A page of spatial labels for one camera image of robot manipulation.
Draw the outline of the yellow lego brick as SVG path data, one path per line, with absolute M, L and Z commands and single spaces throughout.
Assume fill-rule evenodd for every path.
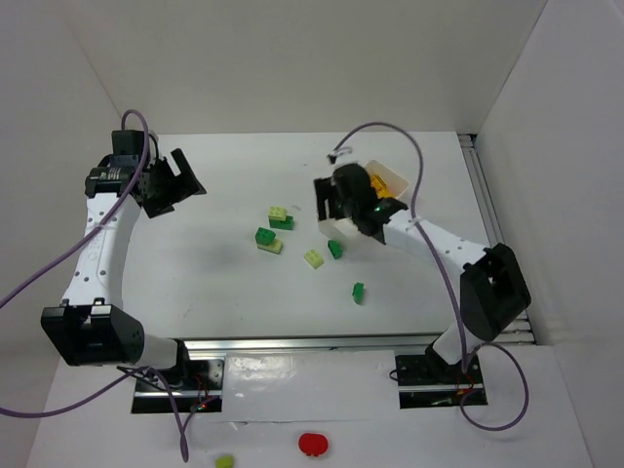
M 370 176 L 370 186 L 374 189 L 379 199 L 394 197 L 386 182 L 377 174 Z

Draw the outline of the dark green base brick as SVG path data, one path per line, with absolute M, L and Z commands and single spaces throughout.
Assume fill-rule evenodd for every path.
M 291 215 L 287 215 L 284 219 L 269 219 L 269 225 L 272 229 L 292 231 L 294 229 L 294 219 Z

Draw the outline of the light green base brick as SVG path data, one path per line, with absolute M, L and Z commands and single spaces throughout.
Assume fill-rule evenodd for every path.
M 269 244 L 257 244 L 256 245 L 260 250 L 265 252 L 270 252 L 272 254 L 280 254 L 283 248 L 283 242 L 280 239 L 275 238 Z

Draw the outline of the dark green brick front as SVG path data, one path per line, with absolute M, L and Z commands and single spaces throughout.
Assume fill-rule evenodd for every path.
M 365 285 L 360 282 L 355 283 L 352 290 L 353 301 L 358 305 L 362 305 L 365 301 L 365 294 Z

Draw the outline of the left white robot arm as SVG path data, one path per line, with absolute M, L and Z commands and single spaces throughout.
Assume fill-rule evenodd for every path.
M 177 203 L 206 190 L 181 149 L 164 157 L 156 138 L 140 131 L 115 131 L 111 139 L 111 154 L 85 180 L 89 241 L 60 304 L 44 308 L 41 326 L 71 367 L 169 370 L 183 355 L 180 340 L 146 333 L 124 310 L 128 247 L 139 215 L 171 213 Z

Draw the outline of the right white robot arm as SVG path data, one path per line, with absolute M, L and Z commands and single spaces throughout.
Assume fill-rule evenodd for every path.
M 426 349 L 430 367 L 463 365 L 494 341 L 531 304 L 511 248 L 475 244 L 417 216 L 404 202 L 380 198 L 364 167 L 352 163 L 314 180 L 320 222 L 350 220 L 358 232 L 406 254 L 423 255 L 439 268 L 446 285 L 458 282 L 451 300 L 454 322 Z

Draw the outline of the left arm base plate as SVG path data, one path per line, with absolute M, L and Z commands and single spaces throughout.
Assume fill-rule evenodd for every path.
M 222 358 L 191 360 L 182 370 L 162 370 L 182 414 L 192 411 L 218 413 L 222 411 L 222 385 L 225 361 Z M 153 373 L 140 374 L 135 379 L 132 414 L 171 414 L 169 394 L 165 384 Z

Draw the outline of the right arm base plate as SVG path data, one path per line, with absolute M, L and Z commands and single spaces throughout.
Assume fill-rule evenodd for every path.
M 466 374 L 455 366 L 443 373 L 427 367 L 424 355 L 397 355 L 389 378 L 398 384 L 402 410 L 458 407 L 468 396 L 467 406 L 486 406 L 487 392 L 477 357 L 470 362 Z

